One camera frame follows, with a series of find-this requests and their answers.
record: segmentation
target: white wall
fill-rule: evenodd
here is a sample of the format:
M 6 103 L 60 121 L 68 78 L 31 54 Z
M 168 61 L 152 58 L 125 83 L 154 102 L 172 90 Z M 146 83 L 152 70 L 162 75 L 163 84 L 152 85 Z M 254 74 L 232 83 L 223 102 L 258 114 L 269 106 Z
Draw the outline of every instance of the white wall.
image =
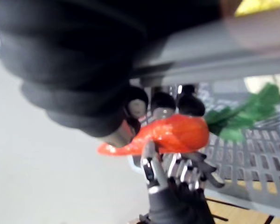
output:
M 20 95 L 0 65 L 0 224 L 123 224 L 148 209 L 126 158 L 61 127 Z

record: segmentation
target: plastic carrot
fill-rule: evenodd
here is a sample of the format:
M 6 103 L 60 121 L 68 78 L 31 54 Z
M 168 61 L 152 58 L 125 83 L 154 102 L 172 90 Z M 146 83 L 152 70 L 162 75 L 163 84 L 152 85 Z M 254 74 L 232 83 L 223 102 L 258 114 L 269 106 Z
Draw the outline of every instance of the plastic carrot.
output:
M 160 146 L 160 153 L 189 153 L 208 144 L 209 129 L 203 118 L 176 114 L 141 128 L 129 145 L 116 148 L 102 144 L 98 153 L 113 156 L 141 155 L 148 140 L 153 140 Z

